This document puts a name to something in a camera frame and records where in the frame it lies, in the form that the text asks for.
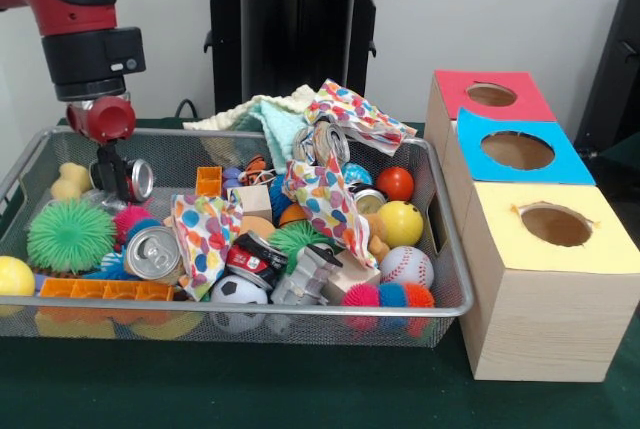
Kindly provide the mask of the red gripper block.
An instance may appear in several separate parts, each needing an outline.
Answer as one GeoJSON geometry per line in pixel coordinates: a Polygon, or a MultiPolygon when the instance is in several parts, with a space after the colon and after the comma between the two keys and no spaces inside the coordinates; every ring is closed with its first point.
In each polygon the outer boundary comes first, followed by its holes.
{"type": "Polygon", "coordinates": [[[96,187],[129,200],[126,165],[110,141],[127,139],[134,131],[136,115],[130,101],[120,96],[104,96],[95,100],[67,104],[70,127],[85,138],[101,145],[97,150],[96,187]]]}

